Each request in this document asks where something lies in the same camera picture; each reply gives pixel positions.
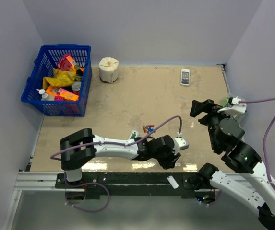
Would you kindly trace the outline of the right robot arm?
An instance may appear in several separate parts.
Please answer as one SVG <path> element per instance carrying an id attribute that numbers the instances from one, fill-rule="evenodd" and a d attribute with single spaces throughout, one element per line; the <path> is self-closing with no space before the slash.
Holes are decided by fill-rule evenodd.
<path id="1" fill-rule="evenodd" d="M 230 97 L 228 103 L 228 107 L 223 107 L 210 99 L 204 102 L 194 100 L 190 116 L 206 114 L 198 121 L 207 126 L 213 152 L 223 154 L 221 159 L 225 165 L 250 183 L 252 189 L 210 163 L 191 177 L 190 182 L 196 190 L 211 186 L 229 194 L 252 210 L 265 228 L 275 230 L 275 179 L 270 174 L 267 157 L 261 158 L 242 140 L 245 132 L 235 119 L 245 113 L 249 101 Z"/>

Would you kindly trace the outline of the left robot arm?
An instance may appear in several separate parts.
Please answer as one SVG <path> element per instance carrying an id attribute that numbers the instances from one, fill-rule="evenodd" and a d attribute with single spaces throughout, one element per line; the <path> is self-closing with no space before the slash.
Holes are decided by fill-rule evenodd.
<path id="1" fill-rule="evenodd" d="M 167 170 L 175 167 L 180 152 L 189 143 L 182 136 L 165 135 L 159 138 L 135 138 L 127 140 L 104 138 L 85 128 L 60 140 L 61 168 L 66 173 L 66 182 L 72 188 L 83 183 L 82 166 L 93 158 L 116 157 L 131 161 L 155 159 Z"/>

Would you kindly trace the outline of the long white remote control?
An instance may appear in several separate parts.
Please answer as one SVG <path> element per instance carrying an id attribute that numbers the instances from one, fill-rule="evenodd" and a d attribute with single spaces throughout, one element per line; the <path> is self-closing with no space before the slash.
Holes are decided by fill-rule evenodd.
<path id="1" fill-rule="evenodd" d="M 130 135 L 129 135 L 129 139 L 135 139 L 135 138 L 138 138 L 140 135 L 140 133 L 136 130 L 133 130 Z"/>

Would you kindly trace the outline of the white battery cover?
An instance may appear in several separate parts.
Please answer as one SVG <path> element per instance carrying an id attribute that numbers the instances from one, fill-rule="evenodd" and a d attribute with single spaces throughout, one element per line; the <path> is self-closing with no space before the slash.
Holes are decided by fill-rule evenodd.
<path id="1" fill-rule="evenodd" d="M 175 178 L 172 175 L 168 176 L 167 180 L 173 189 L 177 189 L 179 187 L 179 184 L 177 183 L 177 181 L 175 180 Z"/>

